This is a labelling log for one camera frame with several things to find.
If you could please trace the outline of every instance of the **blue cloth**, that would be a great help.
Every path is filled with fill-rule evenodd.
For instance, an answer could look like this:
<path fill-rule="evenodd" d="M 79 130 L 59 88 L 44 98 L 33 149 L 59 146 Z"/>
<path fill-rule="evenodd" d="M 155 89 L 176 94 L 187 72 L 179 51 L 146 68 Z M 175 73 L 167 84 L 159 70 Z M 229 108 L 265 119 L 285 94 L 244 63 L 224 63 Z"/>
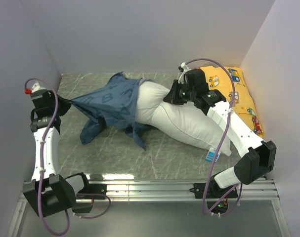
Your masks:
<path fill-rule="evenodd" d="M 144 79 L 127 79 L 123 73 L 113 75 L 107 85 L 71 100 L 89 120 L 81 132 L 81 142 L 90 143 L 106 126 L 126 130 L 137 145 L 145 149 L 140 133 L 150 126 L 134 121 L 139 86 Z"/>

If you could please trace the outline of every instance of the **marble table surface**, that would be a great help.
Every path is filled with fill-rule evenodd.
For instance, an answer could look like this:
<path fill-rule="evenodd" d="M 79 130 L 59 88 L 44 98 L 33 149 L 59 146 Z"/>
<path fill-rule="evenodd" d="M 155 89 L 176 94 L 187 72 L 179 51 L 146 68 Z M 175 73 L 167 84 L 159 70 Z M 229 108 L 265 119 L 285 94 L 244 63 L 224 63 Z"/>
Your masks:
<path fill-rule="evenodd" d="M 103 87 L 114 73 L 64 74 L 58 94 L 72 99 Z M 170 89 L 178 73 L 125 73 L 132 79 L 153 79 Z M 91 180 L 100 179 L 205 179 L 210 162 L 206 150 L 178 142 L 158 129 L 142 135 L 147 150 L 140 148 L 125 132 L 108 127 L 90 144 L 82 145 L 80 133 L 87 117 L 74 106 L 61 117 L 59 164 L 63 177 L 84 172 Z M 231 144 L 232 155 L 220 155 L 213 173 L 236 164 L 240 159 Z"/>

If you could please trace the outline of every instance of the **blue tag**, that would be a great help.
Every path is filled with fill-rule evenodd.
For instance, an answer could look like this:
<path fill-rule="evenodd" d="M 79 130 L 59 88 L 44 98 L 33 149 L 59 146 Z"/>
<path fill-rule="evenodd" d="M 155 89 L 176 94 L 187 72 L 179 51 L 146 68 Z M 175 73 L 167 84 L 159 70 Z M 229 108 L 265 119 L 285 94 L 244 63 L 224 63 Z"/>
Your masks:
<path fill-rule="evenodd" d="M 209 149 L 209 151 L 208 151 L 208 154 L 207 154 L 205 160 L 208 161 L 208 162 L 212 162 L 212 161 L 213 161 L 213 158 L 214 158 L 214 153 L 215 153 L 215 148 L 212 148 L 212 147 L 211 147 L 211 148 Z M 220 153 L 221 153 L 221 152 L 218 153 L 218 155 L 217 155 L 217 157 L 216 157 L 216 159 L 215 159 L 216 162 L 217 162 L 217 160 L 218 160 L 218 158 L 219 158 Z"/>

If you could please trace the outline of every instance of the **white wall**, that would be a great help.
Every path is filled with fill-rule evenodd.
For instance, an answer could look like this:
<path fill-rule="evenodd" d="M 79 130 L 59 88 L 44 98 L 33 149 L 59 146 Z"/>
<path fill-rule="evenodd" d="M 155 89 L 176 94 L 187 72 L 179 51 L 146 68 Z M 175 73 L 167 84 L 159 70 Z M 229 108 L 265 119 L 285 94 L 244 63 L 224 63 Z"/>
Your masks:
<path fill-rule="evenodd" d="M 300 0 L 276 0 L 242 68 L 266 140 L 276 143 L 272 176 L 300 237 Z"/>
<path fill-rule="evenodd" d="M 24 82 L 40 77 L 59 85 L 60 74 L 22 4 L 0 0 L 0 237 L 6 236 L 24 180 L 34 166 L 29 96 Z"/>
<path fill-rule="evenodd" d="M 274 0 L 21 0 L 62 73 L 240 65 Z"/>

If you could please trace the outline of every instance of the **yellow pillow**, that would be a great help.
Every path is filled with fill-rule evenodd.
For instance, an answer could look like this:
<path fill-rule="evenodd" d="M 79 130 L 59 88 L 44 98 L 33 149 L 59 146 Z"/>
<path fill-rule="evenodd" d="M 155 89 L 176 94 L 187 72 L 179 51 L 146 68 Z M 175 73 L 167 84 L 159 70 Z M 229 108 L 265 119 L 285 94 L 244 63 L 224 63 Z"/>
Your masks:
<path fill-rule="evenodd" d="M 253 130 L 258 136 L 264 137 L 263 128 L 258 120 L 253 99 L 245 85 L 241 68 L 225 67 L 231 74 L 235 85 L 235 96 L 232 95 L 232 85 L 230 78 L 222 68 L 201 67 L 205 72 L 209 89 L 219 90 L 230 102 L 234 99 L 233 110 L 242 119 L 242 121 Z"/>

